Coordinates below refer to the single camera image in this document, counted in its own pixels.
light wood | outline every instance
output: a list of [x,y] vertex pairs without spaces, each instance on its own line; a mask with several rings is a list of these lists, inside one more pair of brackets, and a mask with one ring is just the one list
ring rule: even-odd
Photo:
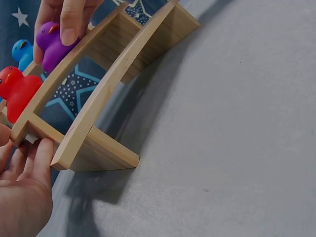
[[7,107],[6,107],[6,101],[1,100],[0,102],[0,123],[4,125],[11,125],[7,119]]
[[29,133],[39,139],[50,138],[57,144],[60,144],[64,139],[64,135],[42,120],[36,114],[32,114],[28,120]]
[[92,127],[70,169],[75,172],[135,168],[139,156]]
[[[137,55],[121,81],[124,83],[131,81],[198,27],[199,22],[177,4]],[[109,24],[88,56],[107,71],[142,28],[143,26],[126,12],[121,12]]]
[[[57,148],[51,166],[58,170],[98,171],[134,168],[139,156],[93,125],[120,81],[129,82],[164,52],[195,30],[199,23],[177,0],[166,3],[142,26],[124,10],[125,2],[98,26],[88,26],[87,35],[64,58],[32,98],[11,132],[19,145],[27,136],[49,137]],[[64,136],[38,114],[75,64],[88,56],[107,73],[92,92]],[[32,63],[24,75],[40,75]]]
[[[64,135],[50,126],[39,116],[33,114],[28,121],[28,140],[50,138],[57,149]],[[96,127],[92,127],[70,169],[73,171],[99,171],[134,168],[139,156],[106,135]],[[63,166],[52,164],[62,170]]]
[[43,73],[41,65],[36,64],[34,61],[23,71],[24,76],[33,75],[40,76]]
[[171,0],[166,3],[156,15],[147,22],[145,27],[137,33],[132,42],[113,63],[71,125],[56,151],[52,162],[53,164],[60,164],[65,169],[70,168],[91,127],[117,84],[145,46],[146,42],[175,7],[176,3],[176,0]]
[[86,50],[96,42],[96,40],[104,33],[106,26],[127,6],[127,2],[121,4],[98,26],[94,27],[94,29],[89,32],[89,34],[87,34],[70,53],[67,54],[67,56],[61,61],[61,63],[58,64],[49,77],[44,81],[43,85],[36,92],[12,128],[11,140],[16,146],[19,146],[27,135],[28,118],[32,116],[33,113],[39,114],[41,112],[49,99],[55,93],[56,88],[74,68],[76,63],[84,56]]

finger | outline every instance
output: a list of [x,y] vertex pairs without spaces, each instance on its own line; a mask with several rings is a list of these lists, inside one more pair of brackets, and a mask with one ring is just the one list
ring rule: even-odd
[[87,32],[88,25],[90,23],[91,17],[98,6],[85,7],[83,10],[82,26],[79,34],[80,39],[83,38]]
[[16,181],[19,176],[16,173],[13,173],[10,170],[6,170],[0,175],[0,180],[11,180]]
[[13,143],[9,141],[3,147],[0,147],[0,174],[5,170],[6,164],[10,158],[13,149]]
[[26,162],[25,162],[23,173],[30,174],[32,172],[34,159],[35,159],[35,155],[36,155],[36,152],[38,150],[39,144],[40,144],[40,140],[37,140],[31,146],[31,148],[29,150],[28,157],[27,157]]
[[10,186],[12,184],[14,184],[12,180],[0,180],[0,186]]
[[55,15],[53,17],[53,22],[58,22],[60,23],[60,15],[61,15],[61,10],[63,6],[61,5],[60,7],[57,7],[55,10]]
[[34,159],[31,178],[42,182],[48,189],[51,189],[50,163],[53,159],[54,143],[44,138],[41,140]]
[[13,154],[8,170],[19,176],[22,174],[28,156],[30,143],[24,142]]
[[64,0],[60,15],[60,34],[63,45],[73,44],[79,37],[85,0]]
[[10,128],[7,126],[0,124],[0,147],[4,146],[8,143],[10,138]]
[[41,1],[40,6],[39,6],[39,13],[38,17],[35,22],[35,30],[34,30],[34,51],[33,51],[33,56],[34,56],[34,61],[37,64],[41,64],[43,61],[44,53],[43,51],[38,47],[36,43],[36,35],[38,34],[40,27],[48,22],[51,21],[54,17],[55,14],[55,7],[49,5],[46,3],[46,1]]

wooden base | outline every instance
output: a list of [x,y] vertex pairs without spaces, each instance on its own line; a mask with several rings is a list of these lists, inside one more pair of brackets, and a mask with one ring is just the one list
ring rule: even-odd
[[[96,127],[94,123],[120,81],[129,82],[168,49],[199,27],[184,8],[170,0],[145,26],[124,11],[124,2],[87,35],[45,80],[14,124],[11,140],[19,145],[26,136],[49,137],[56,153],[51,165],[58,170],[98,171],[134,168],[139,156]],[[83,56],[107,70],[64,136],[38,115],[57,87]],[[32,63],[24,75],[40,75]]]

star pattern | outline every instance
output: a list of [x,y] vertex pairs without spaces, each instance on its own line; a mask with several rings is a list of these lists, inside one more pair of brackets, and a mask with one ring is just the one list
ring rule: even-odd
[[[120,5],[123,0],[113,0],[117,5]],[[126,8],[127,14],[132,16],[140,24],[145,25],[151,18],[151,15],[145,11],[142,0],[135,0]],[[25,24],[27,15],[22,14],[20,8],[18,13],[12,14],[19,21],[19,26]],[[49,76],[47,72],[41,75],[43,81]],[[94,88],[99,83],[100,79],[79,71],[79,66],[76,65],[72,71],[57,88],[53,97],[47,103],[46,107],[59,104],[66,114],[74,120],[84,105],[85,101],[82,99],[83,94],[91,94]]]
[[[44,72],[41,75],[42,80],[45,80],[47,76],[48,73]],[[81,95],[92,93],[100,80],[80,72],[78,65],[75,66],[75,70],[66,79],[66,83],[61,84],[57,88],[46,107],[58,103],[69,117],[74,120],[85,103],[85,101],[82,101]]]
[[[124,2],[122,0],[113,1],[117,5],[120,5]],[[125,11],[142,25],[145,25],[146,22],[151,18],[151,15],[146,12],[142,0],[135,0],[134,3],[128,5]]]
[[26,25],[27,27],[30,27],[29,23],[26,21],[26,18],[28,17],[28,15],[23,14],[19,7],[18,7],[18,12],[12,13],[12,16],[18,19],[19,27],[21,27],[23,24]]

blue fabric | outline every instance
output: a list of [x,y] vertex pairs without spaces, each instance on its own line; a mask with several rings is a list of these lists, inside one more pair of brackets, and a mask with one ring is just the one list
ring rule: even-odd
[[[167,0],[127,0],[130,5],[126,12],[141,24],[145,24],[150,17],[161,8]],[[104,0],[97,9],[91,23],[97,25],[112,12],[121,0]],[[2,0],[0,1],[0,66],[18,67],[12,58],[14,44],[21,39],[34,43],[34,25],[40,1],[34,0]],[[93,89],[105,74],[105,71],[87,58],[76,65],[66,80],[56,90],[41,113],[41,117],[61,133],[66,134],[76,115],[87,101]],[[48,77],[41,75],[42,80]],[[53,180],[58,172],[53,171]]]

